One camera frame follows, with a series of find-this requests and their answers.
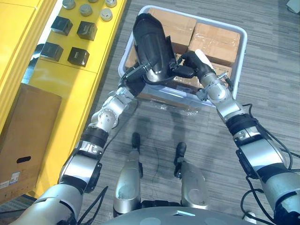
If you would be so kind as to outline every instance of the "robot leg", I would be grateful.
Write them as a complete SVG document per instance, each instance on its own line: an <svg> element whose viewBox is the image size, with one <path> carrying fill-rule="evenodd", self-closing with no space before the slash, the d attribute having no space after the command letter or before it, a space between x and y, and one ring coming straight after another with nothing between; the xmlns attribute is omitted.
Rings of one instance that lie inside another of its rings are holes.
<svg viewBox="0 0 300 225"><path fill-rule="evenodd" d="M184 158L186 144L181 142L176 149L174 175L181 178L181 204L182 206L208 209L209 196L205 179L201 170Z"/></svg>
<svg viewBox="0 0 300 225"><path fill-rule="evenodd" d="M141 206L142 164L139 162L139 146L133 146L121 170L113 196L114 217L139 209Z"/></svg>

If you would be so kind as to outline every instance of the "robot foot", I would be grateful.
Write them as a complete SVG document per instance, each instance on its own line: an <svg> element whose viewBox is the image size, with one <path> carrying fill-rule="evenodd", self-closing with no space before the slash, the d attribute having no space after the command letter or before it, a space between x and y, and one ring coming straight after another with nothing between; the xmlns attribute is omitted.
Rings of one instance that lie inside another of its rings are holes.
<svg viewBox="0 0 300 225"><path fill-rule="evenodd" d="M131 136L131 144L132 148L136 149L140 153L140 145L141 145L141 137L140 134L137 132L134 132Z"/></svg>
<svg viewBox="0 0 300 225"><path fill-rule="evenodd" d="M184 158L184 154L186 153L187 150L187 145L184 142L180 142L177 145L176 148L176 154L175 154L175 159L174 159L174 165L175 165L175 170L174 170L174 176L181 179L181 163Z"/></svg>

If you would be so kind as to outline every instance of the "yellow shelf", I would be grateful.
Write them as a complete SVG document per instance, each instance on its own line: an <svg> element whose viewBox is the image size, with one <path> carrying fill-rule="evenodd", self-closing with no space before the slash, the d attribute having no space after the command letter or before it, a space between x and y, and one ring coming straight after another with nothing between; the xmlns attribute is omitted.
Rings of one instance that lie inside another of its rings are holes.
<svg viewBox="0 0 300 225"><path fill-rule="evenodd" d="M0 0L0 131L56 0Z"/></svg>
<svg viewBox="0 0 300 225"><path fill-rule="evenodd" d="M39 59L29 82L30 85L62 96L62 104L42 162L37 186L29 192L33 197L41 196L50 186L57 183L61 167L80 138L126 0L118 0L118 4L110 8L113 17L108 22L102 21L99 16L100 11L106 8L104 1L90 3L93 13L87 17L79 13L79 6L84 3L87 1L77 0L74 9L60 10L59 16L70 19L73 27L67 36L51 31L47 41L63 48L61 58L59 62ZM96 24L97 33L94 41L79 38L76 32L80 21ZM72 47L89 52L86 67L75 66L68 62Z"/></svg>

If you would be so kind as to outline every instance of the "black glove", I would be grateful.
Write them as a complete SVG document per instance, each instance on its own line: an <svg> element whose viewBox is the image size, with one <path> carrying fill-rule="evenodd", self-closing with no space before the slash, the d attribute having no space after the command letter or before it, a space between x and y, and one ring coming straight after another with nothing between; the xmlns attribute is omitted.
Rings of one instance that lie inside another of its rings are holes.
<svg viewBox="0 0 300 225"><path fill-rule="evenodd" d="M145 81L143 79L142 75L136 76L134 79L127 79L127 75L132 72L135 67L138 67L138 63L136 65L134 65L133 67L129 68L126 73L121 77L120 81L119 81L119 85L118 88L120 87L127 87L129 88L129 91L131 94L134 95L134 97L138 96L142 90L145 87Z"/></svg>

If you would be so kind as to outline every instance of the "cardboard box handle hole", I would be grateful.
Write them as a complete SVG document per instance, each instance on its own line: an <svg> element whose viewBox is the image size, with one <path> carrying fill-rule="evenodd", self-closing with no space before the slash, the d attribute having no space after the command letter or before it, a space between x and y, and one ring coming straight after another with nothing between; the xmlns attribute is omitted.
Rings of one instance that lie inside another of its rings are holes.
<svg viewBox="0 0 300 225"><path fill-rule="evenodd" d="M23 163L23 162L27 162L31 159L31 156L26 156L26 157L22 157L22 158L18 158L17 159L17 163Z"/></svg>

